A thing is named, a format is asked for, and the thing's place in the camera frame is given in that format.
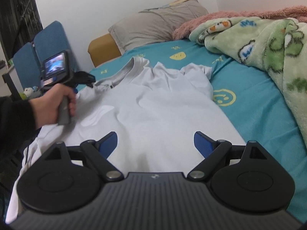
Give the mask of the person's left hand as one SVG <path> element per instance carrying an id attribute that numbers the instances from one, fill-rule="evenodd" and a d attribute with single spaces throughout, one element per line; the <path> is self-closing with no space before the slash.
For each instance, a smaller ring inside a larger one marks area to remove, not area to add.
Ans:
<path id="1" fill-rule="evenodd" d="M 76 94 L 72 88 L 63 84 L 56 84 L 43 96 L 29 101 L 33 109 L 36 129 L 57 122 L 59 106 L 64 97 L 68 97 L 68 110 L 70 116 L 74 117 L 77 108 Z"/>

